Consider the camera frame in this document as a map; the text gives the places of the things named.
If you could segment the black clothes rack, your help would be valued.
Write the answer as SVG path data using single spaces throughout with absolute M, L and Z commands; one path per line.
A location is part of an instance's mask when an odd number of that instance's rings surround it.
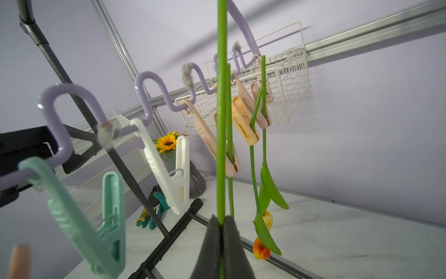
M 20 26 L 22 30 L 28 34 L 32 40 L 36 43 L 38 48 L 41 49 L 42 53 L 46 57 L 46 60 L 48 63 L 52 66 L 53 71 L 58 76 L 59 80 L 63 83 L 71 83 L 71 79 L 69 78 L 68 74 L 66 73 L 65 69 L 63 68 L 62 64 L 60 63 L 59 59 L 55 55 L 55 53 L 52 51 L 51 47 L 49 46 L 49 43 L 46 41 L 45 36 L 43 35 L 43 32 L 40 30 L 39 26 L 37 25 L 34 14 L 33 14 L 33 8 L 31 1 L 17 1 L 17 7 L 19 10 L 19 17 L 20 17 Z M 88 125 L 91 129 L 93 129 L 93 134 L 97 134 L 97 126 L 98 121 L 94 119 L 94 115 L 89 107 L 87 107 L 87 104 L 82 101 L 77 96 L 72 96 L 72 99 L 76 106 L 78 107 L 81 114 L 84 116 L 85 120 L 87 121 Z M 135 181 L 133 176 L 130 174 L 129 170 L 123 163 L 121 159 L 117 159 L 115 161 L 115 165 L 117 166 L 118 170 L 124 170 L 124 179 L 129 179 L 131 184 L 131 191 L 135 194 L 135 196 L 138 198 L 140 202 L 142 202 L 143 206 L 149 205 L 149 201 L 143 194 L 139 184 Z M 165 253 L 168 251 L 168 249 L 171 247 L 172 244 L 174 244 L 175 240 L 169 240 L 165 245 L 160 244 L 156 248 L 156 251 L 153 252 L 149 258 L 148 263 L 143 264 L 143 269 L 137 273 L 137 275 L 132 275 L 132 279 L 154 279 L 154 266 L 158 264 L 161 261 L 162 256 L 165 255 Z M 291 276 L 297 278 L 297 279 L 310 279 L 311 276 L 309 273 L 304 272 L 303 269 L 297 269 L 296 267 L 293 267 L 292 265 L 285 263 L 284 261 L 280 260 L 277 257 L 273 257 L 267 260 L 270 264 L 280 268 L 284 272 L 290 274 Z

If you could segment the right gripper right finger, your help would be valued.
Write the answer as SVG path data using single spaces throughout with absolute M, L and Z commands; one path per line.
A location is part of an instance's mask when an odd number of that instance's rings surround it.
M 223 258 L 226 279 L 255 278 L 232 216 L 226 216 L 223 226 Z

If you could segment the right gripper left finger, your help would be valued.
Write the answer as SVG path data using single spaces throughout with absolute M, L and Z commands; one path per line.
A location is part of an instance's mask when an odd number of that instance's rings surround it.
M 191 279 L 219 279 L 221 263 L 221 226 L 212 216 Z

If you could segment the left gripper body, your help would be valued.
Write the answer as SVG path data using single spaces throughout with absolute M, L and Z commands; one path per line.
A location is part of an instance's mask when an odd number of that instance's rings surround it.
M 97 142 L 94 133 L 75 129 L 68 125 L 65 128 L 72 138 L 92 143 L 92 147 L 85 152 L 73 151 L 69 160 L 62 165 L 63 171 L 70 174 L 95 156 L 102 147 Z M 15 172 L 18 163 L 24 159 L 33 156 L 47 159 L 52 156 L 51 152 L 57 149 L 57 141 L 46 126 L 3 133 L 1 134 L 1 176 Z

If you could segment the yellow tulip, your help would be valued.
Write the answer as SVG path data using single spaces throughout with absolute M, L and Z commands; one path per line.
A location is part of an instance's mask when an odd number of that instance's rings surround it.
M 260 70 L 261 70 L 261 115 L 269 121 L 270 117 L 267 113 L 267 80 L 266 80 L 266 56 L 262 55 L 260 58 Z M 282 209 L 289 209 L 287 202 L 278 190 L 272 174 L 269 170 L 267 163 L 267 130 L 262 130 L 262 150 L 263 150 L 263 160 L 261 168 L 261 212 L 264 223 L 267 226 L 268 231 L 271 230 L 274 224 L 274 218 L 271 213 L 267 210 L 270 201 L 273 201 L 276 205 Z

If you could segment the white tulip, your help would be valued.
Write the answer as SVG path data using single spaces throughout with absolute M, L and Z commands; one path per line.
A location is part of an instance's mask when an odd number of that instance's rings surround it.
M 225 277 L 224 271 L 224 244 L 223 225 L 225 222 L 225 162 L 226 162 L 226 66 L 227 66 L 227 27 L 228 13 L 227 2 L 218 1 L 218 51 L 217 51 L 217 219 L 219 223 L 218 233 L 220 237 L 220 255 L 218 257 L 220 269 L 219 278 Z

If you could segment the purple clip hanger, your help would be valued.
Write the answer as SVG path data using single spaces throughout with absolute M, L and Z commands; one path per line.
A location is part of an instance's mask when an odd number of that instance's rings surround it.
M 44 55 L 46 55 L 47 60 L 49 61 L 49 63 L 52 65 L 55 73 L 58 75 L 58 77 L 60 78 L 60 80 L 62 81 L 63 85 L 66 84 L 72 84 L 72 81 L 70 80 L 69 76 L 67 75 L 65 69 L 62 67 L 62 65 L 60 64 L 58 58 L 56 57 L 56 55 L 53 53 L 51 47 L 49 46 L 49 42 L 46 40 L 45 36 L 43 35 L 43 33 L 41 32 L 38 24 L 36 23 L 34 14 L 33 14 L 33 7 L 32 7 L 32 3 L 31 1 L 16 1 L 17 2 L 17 7 L 19 10 L 19 18 L 20 18 L 20 25 L 22 27 L 22 30 L 28 34 L 36 43 L 36 45 L 41 48 L 41 51 L 43 52 Z M 258 47 L 256 45 L 256 43 L 254 42 L 254 38 L 252 35 L 252 32 L 249 29 L 249 26 L 245 20 L 245 18 L 242 16 L 241 12 L 239 11 L 239 9 L 236 7 L 236 5 L 234 4 L 233 1 L 227 1 L 227 11 L 229 12 L 229 14 L 232 16 L 233 20 L 236 22 L 236 24 L 239 26 L 239 29 L 241 30 L 241 32 L 243 33 L 243 35 L 246 38 L 246 41 L 248 43 L 248 45 L 250 47 L 254 46 L 254 48 L 258 51 Z M 156 108 L 154 108 L 154 106 L 148 104 L 148 95 L 146 93 L 142 93 L 142 97 L 143 97 L 143 101 L 147 101 L 145 103 L 147 103 L 147 106 L 149 108 L 149 122 L 147 125 L 150 124 L 150 122 L 152 121 L 152 113 L 155 112 L 155 120 L 156 122 L 160 122 L 161 118 L 158 114 L 158 111 Z M 171 107 L 171 105 L 173 105 L 172 100 L 170 98 L 169 93 L 163 93 L 162 97 L 164 98 L 164 100 L 167 102 L 167 105 L 169 106 L 169 108 Z M 81 113 L 86 116 L 86 120 L 87 122 L 91 125 L 91 127 L 95 130 L 98 125 L 102 125 L 99 121 L 98 117 L 95 117 L 96 115 L 94 115 L 96 112 L 99 112 L 98 109 L 100 109 L 99 106 L 88 106 L 87 103 L 85 102 L 87 99 L 82 99 L 81 96 L 75 96 L 72 95 L 72 98 L 75 102 L 75 104 L 78 106 L 79 110 L 81 111 Z M 71 126 L 64 126 L 62 124 L 62 122 L 60 122 L 60 119 L 57 119 L 59 122 L 58 127 L 62 128 L 57 130 L 56 132 L 59 132 L 59 134 L 57 134 L 57 136 L 60 135 L 67 135 L 69 133 L 69 129 L 68 128 L 72 128 Z M 74 151 L 72 151 L 73 147 L 71 143 L 68 142 L 64 142 L 60 139 L 57 143 L 58 147 L 64 147 L 68 146 L 67 150 L 63 150 L 64 152 L 67 151 L 68 152 L 68 157 L 66 157 L 66 159 L 63 159 L 61 162 L 56 163 L 55 165 L 53 165 L 53 168 L 61 165 L 62 163 L 65 163 L 65 161 L 67 161 L 72 153 Z M 14 172 L 8 172 L 7 174 L 5 174 L 4 176 L 1 176 L 1 193 L 3 193 L 4 191 L 9 191 L 10 189 L 13 189 L 14 191 L 16 191 L 17 186 L 19 186 L 21 183 L 25 183 L 29 178 L 31 178 L 31 175 L 34 174 L 31 172 L 31 174 L 28 173 L 23 173 L 22 171 L 17 171 L 16 169 L 14 169 Z M 178 236 L 181 235 L 181 233 L 185 230 L 187 224 L 190 223 L 190 221 L 192 219 L 196 219 L 197 222 L 201 222 L 199 220 L 199 218 L 196 216 L 196 213 L 198 212 L 198 210 L 203 206 L 203 201 L 200 199 L 195 199 L 192 202 L 192 205 L 190 206 L 190 208 L 188 208 L 189 211 L 187 211 L 187 213 L 185 213 L 185 216 L 181 218 L 181 220 L 179 221 L 179 223 L 177 223 L 174 227 L 173 230 L 173 235 L 172 237 L 170 237 L 170 235 L 168 235 L 163 242 L 160 243 L 160 245 L 157 247 L 157 249 L 150 255 L 150 257 L 147 258 L 147 260 L 141 265 L 141 267 L 134 273 L 132 274 L 129 279 L 145 279 L 145 278 L 152 278 L 154 279 L 154 275 L 152 273 L 152 269 L 158 264 L 158 262 L 161 260 L 161 258 L 165 255 L 165 252 L 167 252 L 169 250 L 169 248 L 171 247 L 171 245 L 176 241 L 176 239 L 178 238 Z

